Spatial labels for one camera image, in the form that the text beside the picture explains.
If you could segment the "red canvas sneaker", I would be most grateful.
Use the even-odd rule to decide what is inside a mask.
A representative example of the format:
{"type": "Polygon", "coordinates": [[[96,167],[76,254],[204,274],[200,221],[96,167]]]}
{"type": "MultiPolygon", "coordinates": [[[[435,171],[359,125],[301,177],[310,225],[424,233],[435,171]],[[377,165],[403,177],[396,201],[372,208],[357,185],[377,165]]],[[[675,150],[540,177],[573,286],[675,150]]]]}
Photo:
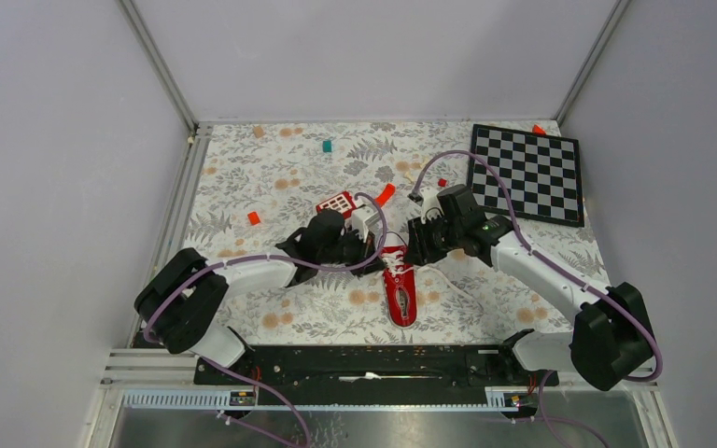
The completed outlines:
{"type": "Polygon", "coordinates": [[[408,329],[415,324],[418,313],[416,267],[404,260],[408,245],[401,235],[386,231],[384,237],[380,260],[385,264],[382,277],[389,319],[396,327],[408,329]]]}

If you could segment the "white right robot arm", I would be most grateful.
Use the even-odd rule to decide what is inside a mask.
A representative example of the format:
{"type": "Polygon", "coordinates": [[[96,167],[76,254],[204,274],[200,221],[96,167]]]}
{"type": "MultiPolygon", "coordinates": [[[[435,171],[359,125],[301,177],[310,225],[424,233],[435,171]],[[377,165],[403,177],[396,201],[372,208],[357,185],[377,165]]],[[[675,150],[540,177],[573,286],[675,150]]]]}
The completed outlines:
{"type": "Polygon", "coordinates": [[[514,222],[490,216],[465,185],[421,189],[409,198],[420,215],[408,222],[406,263],[424,267],[460,249],[520,281],[570,320],[567,332],[527,329],[505,340],[498,370],[507,383],[520,385],[534,371],[571,371],[609,391],[656,357],[649,316],[632,285],[605,285],[522,242],[514,222]]]}

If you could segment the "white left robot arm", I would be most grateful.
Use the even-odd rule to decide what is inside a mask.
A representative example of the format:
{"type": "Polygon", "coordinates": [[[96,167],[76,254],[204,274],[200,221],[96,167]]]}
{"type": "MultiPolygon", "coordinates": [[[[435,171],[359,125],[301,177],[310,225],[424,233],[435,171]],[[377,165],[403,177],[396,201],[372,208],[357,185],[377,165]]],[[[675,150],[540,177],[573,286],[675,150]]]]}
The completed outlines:
{"type": "Polygon", "coordinates": [[[361,276],[383,268],[387,218],[376,202],[350,217],[324,209],[287,239],[263,252],[209,263],[192,247],[178,251],[134,302],[143,337],[170,354],[190,352],[211,362],[232,384],[252,371],[247,344],[216,321],[225,300],[271,289],[296,287],[321,272],[361,276]]]}

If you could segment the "red white window brick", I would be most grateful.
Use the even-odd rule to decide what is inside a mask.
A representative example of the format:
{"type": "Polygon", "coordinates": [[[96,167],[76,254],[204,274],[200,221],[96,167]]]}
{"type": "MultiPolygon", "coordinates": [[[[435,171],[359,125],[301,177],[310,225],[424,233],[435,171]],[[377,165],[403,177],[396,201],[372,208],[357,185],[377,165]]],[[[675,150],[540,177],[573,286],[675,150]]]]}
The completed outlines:
{"type": "Polygon", "coordinates": [[[357,206],[348,191],[342,191],[316,205],[318,213],[324,210],[333,210],[340,213],[345,219],[348,219],[356,209],[357,206]]]}

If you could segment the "small orange cube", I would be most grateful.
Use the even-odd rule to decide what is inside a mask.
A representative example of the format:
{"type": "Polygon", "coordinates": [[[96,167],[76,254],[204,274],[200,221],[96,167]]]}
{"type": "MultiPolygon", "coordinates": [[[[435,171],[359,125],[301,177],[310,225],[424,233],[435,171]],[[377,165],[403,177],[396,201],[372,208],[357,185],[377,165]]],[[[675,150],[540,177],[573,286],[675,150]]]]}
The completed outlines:
{"type": "Polygon", "coordinates": [[[256,226],[261,224],[260,216],[257,212],[250,212],[247,214],[248,221],[251,226],[256,226]]]}

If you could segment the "orange red curved block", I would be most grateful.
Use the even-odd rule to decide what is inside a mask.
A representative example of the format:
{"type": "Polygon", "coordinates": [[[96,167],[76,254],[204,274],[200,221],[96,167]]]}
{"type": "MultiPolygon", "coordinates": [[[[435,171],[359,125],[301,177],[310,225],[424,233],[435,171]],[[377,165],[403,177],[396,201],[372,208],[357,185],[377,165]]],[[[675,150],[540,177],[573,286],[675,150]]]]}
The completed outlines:
{"type": "Polygon", "coordinates": [[[391,183],[387,183],[382,192],[375,198],[375,201],[383,207],[393,197],[396,192],[396,186],[391,183]]]}

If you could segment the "floral patterned table mat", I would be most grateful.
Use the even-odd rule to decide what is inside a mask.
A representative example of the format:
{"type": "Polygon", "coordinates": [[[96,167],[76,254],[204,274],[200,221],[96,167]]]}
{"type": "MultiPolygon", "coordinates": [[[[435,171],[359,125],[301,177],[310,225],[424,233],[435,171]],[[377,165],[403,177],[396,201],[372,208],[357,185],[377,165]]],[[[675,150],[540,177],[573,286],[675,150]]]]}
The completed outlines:
{"type": "MultiPolygon", "coordinates": [[[[466,179],[469,122],[223,124],[210,136],[184,246],[211,261],[267,249],[304,226],[316,205],[342,191],[396,192],[390,229],[417,214],[411,184],[425,175],[466,179]],[[332,141],[332,152],[322,143],[332,141]],[[247,214],[261,224],[251,226],[247,214]]],[[[380,274],[320,273],[305,284],[226,301],[220,325],[251,344],[497,343],[521,329],[564,331],[570,320],[520,281],[454,251],[415,273],[418,313],[408,329],[389,319],[380,274]]]]}

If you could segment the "black grey chessboard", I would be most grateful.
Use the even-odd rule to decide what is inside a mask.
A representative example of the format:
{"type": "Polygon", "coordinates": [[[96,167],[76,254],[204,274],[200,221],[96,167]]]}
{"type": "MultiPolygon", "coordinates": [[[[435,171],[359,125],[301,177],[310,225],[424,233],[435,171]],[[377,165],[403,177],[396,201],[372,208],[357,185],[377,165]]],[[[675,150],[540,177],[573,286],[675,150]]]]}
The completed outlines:
{"type": "Polygon", "coordinates": [[[475,124],[470,152],[499,175],[517,217],[584,226],[578,140],[475,124]]]}

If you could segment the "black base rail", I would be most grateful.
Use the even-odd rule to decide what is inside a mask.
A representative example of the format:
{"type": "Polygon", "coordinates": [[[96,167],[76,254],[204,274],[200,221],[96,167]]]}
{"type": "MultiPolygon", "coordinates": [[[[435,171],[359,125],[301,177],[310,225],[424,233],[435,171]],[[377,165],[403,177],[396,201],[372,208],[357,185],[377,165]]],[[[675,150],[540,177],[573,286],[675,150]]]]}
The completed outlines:
{"type": "Polygon", "coordinates": [[[532,397],[559,383],[503,344],[256,345],[231,369],[301,406],[468,408],[490,406],[503,388],[532,397]]]}

